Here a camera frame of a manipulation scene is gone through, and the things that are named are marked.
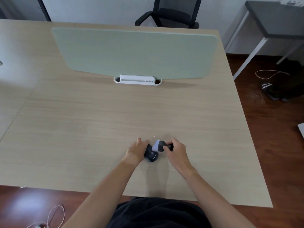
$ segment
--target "table leg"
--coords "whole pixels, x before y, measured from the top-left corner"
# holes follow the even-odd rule
[[[234,34],[232,35],[232,38],[230,39],[230,41],[228,42],[228,44],[226,45],[225,48],[225,53],[228,51],[228,49],[230,48],[233,40],[235,39],[236,35],[239,33],[240,29],[242,28],[242,26],[244,25],[244,22],[246,21],[247,17],[249,15],[249,11],[246,12],[245,16],[243,17],[241,23],[239,24],[239,26],[237,27],[236,31],[234,32]]]
[[[288,51],[287,54],[285,54],[278,62],[277,65],[279,65],[286,57],[291,55],[293,52],[295,52],[301,45],[303,45],[304,42],[297,43],[294,47],[291,48],[291,50]]]
[[[235,80],[239,74],[242,72],[242,70],[246,67],[246,65],[251,61],[251,59],[256,55],[257,52],[263,47],[263,45],[267,42],[268,38],[263,38],[260,43],[256,46],[256,48],[251,52],[249,57],[244,61],[244,63],[241,65],[241,67],[238,69],[238,71],[233,75],[233,80]]]

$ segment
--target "office chair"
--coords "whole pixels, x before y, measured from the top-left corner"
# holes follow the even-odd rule
[[[136,20],[140,26],[151,16],[158,27],[198,29],[195,22],[202,0],[155,0],[153,11],[146,12]]]

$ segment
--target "desk surface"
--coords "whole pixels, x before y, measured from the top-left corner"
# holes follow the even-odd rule
[[[176,137],[230,203],[272,203],[219,40],[209,76],[124,85],[71,70],[54,26],[219,34],[214,30],[0,21],[0,184],[89,192],[137,138]],[[124,195],[195,200],[164,154],[136,168]]]
[[[266,38],[304,39],[304,7],[278,1],[246,1],[246,8]]]

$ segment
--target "white cable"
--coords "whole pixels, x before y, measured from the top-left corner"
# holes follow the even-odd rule
[[[269,77],[269,78],[262,78],[262,77],[260,77],[260,76],[258,76],[258,75],[256,74],[257,72],[260,72],[260,71],[275,71],[276,73],[275,73],[274,75],[272,75],[271,77]],[[264,79],[264,80],[272,78],[272,77],[273,77],[273,76],[275,76],[277,73],[284,73],[284,74],[286,74],[286,75],[289,75],[289,76],[290,76],[290,74],[289,74],[289,73],[282,72],[282,71],[278,71],[278,70],[258,70],[257,72],[255,73],[255,75],[256,75],[258,78],[260,78],[260,79]]]
[[[63,208],[63,206],[61,206],[61,205],[54,206],[54,207],[50,210],[49,215],[48,215],[48,220],[47,220],[47,222],[35,222],[35,223],[33,223],[32,225],[29,225],[27,228],[30,228],[31,226],[33,226],[33,225],[35,225],[35,224],[45,224],[45,225],[46,225],[46,228],[50,228],[50,226],[49,226],[49,219],[50,219],[51,211],[52,211],[54,208],[58,207],[58,206],[61,207],[62,210],[63,210],[63,219],[62,219],[62,222],[60,223],[60,225],[58,226],[58,228],[59,228],[59,227],[63,224],[64,217],[65,217],[64,208]]]

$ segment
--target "dark wood floor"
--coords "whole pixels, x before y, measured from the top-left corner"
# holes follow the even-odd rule
[[[232,73],[245,58],[229,56]],[[271,101],[264,96],[255,76],[257,70],[279,69],[294,73],[299,65],[278,58],[255,57],[236,79],[236,86],[253,138],[257,155],[274,208],[235,206],[257,227],[304,227],[304,138],[297,124],[304,122],[304,97],[288,103]],[[288,76],[277,74],[276,80]],[[25,228],[46,221],[51,208],[64,205],[66,219],[73,214],[87,193],[0,186],[0,228]],[[51,222],[57,227],[62,220],[58,209]]]

